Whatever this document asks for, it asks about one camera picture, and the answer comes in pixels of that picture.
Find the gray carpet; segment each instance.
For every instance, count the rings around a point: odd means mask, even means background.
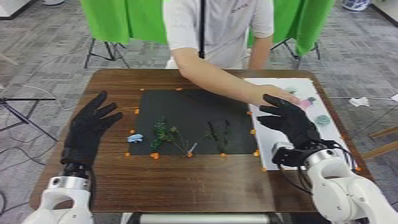
[[[5,97],[48,97],[37,89],[55,94],[56,102],[41,104],[32,120],[56,136],[65,125],[78,98],[92,72],[99,68],[122,68],[120,61],[108,62],[92,58],[88,69],[81,68],[90,33],[76,0],[48,8],[37,2],[12,21],[0,21],[0,52],[19,65],[0,59],[0,84]],[[344,97],[387,98],[398,93],[398,29],[376,12],[348,13],[339,5],[332,10],[325,31],[319,38],[321,60],[314,53],[303,58],[300,69],[309,70],[319,79],[332,98],[334,108],[353,137],[360,152],[392,142],[398,135],[371,139],[367,134],[398,125],[398,103],[391,100],[371,100],[371,107],[355,108]],[[96,51],[103,53],[97,43]],[[131,68],[163,68],[168,59],[167,46],[138,40],[122,50]],[[295,61],[280,47],[270,56],[268,69],[291,69]],[[12,103],[26,112],[28,103]],[[0,109],[0,127],[12,124],[14,117]],[[7,194],[7,208],[28,201],[42,166],[26,161],[21,151],[37,156],[51,147],[53,141],[26,125],[0,133],[0,190]],[[37,160],[44,163],[51,152]],[[398,201],[398,151],[367,160],[376,184],[391,202]],[[21,223],[32,210],[28,205],[12,209],[0,218],[1,224]],[[112,215],[97,215],[97,223],[113,223]]]

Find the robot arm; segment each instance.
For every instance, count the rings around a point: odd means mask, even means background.
[[[325,219],[339,224],[355,223],[360,218],[367,218],[369,224],[398,223],[398,213],[380,189],[350,170],[334,151],[344,149],[334,141],[321,140],[305,112],[270,95],[264,95],[264,101],[273,107],[261,106],[259,109],[271,116],[257,117],[257,120],[286,134],[291,142],[289,146],[275,145],[271,162],[279,167],[305,167],[312,185],[309,193]]]
[[[58,176],[49,179],[41,195],[41,206],[25,219],[23,224],[92,224],[88,210],[90,181],[83,177]],[[69,209],[55,209],[58,203],[71,201]]]
[[[120,113],[106,116],[117,106],[112,103],[99,108],[104,100],[106,92],[101,92],[72,118],[60,156],[64,171],[49,180],[41,195],[39,209],[30,214],[23,224],[94,223],[88,210],[96,186],[92,164],[101,136],[122,118]],[[56,209],[56,205],[65,201],[72,202],[71,208]]]
[[[350,170],[343,158],[330,149],[305,159],[312,183],[312,202],[325,219],[335,223],[367,218],[369,224],[398,223],[398,213],[375,183]]]

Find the black robotic glove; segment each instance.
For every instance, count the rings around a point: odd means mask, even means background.
[[[305,149],[309,144],[319,142],[316,126],[307,119],[305,112],[286,100],[263,95],[264,101],[275,106],[261,106],[259,110],[275,116],[257,117],[259,123],[280,131],[296,149]]]
[[[87,168],[92,167],[103,133],[122,118],[122,113],[104,117],[117,108],[115,103],[99,108],[104,100],[106,92],[103,91],[71,120],[64,151],[60,155],[62,164],[76,163]]]

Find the human hand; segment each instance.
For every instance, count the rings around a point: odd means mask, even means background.
[[[101,136],[122,118],[122,113],[106,117],[115,110],[117,105],[110,103],[99,108],[106,100],[106,92],[103,91],[90,100],[76,117],[71,120],[69,133],[64,142],[64,151],[60,155],[60,163],[80,163],[85,167],[92,167]]]
[[[263,95],[271,106],[261,106],[259,110],[275,116],[257,117],[259,123],[273,130],[280,131],[296,149],[303,149],[311,142],[319,142],[316,126],[307,119],[305,112],[286,100],[270,95]]]
[[[298,98],[273,85],[259,85],[254,86],[254,96],[252,96],[252,104],[255,106],[271,106],[271,103],[266,102],[264,94],[286,100],[291,104],[298,104]]]

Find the wooden table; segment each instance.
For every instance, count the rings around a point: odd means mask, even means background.
[[[229,71],[238,77],[309,78],[327,105],[328,113],[350,147],[360,175],[369,178],[364,161],[341,125],[335,111],[312,74],[305,71]],[[252,155],[195,156],[186,159],[161,155],[124,157],[128,131],[135,127],[133,110],[140,89],[195,89],[176,70],[99,70],[92,76],[76,111],[101,90],[108,102],[119,105],[124,118],[108,130],[96,158],[97,195],[94,212],[309,212],[309,196],[291,187],[279,171],[261,171],[259,157]],[[60,150],[65,130],[30,197],[39,206],[41,192],[62,166]]]

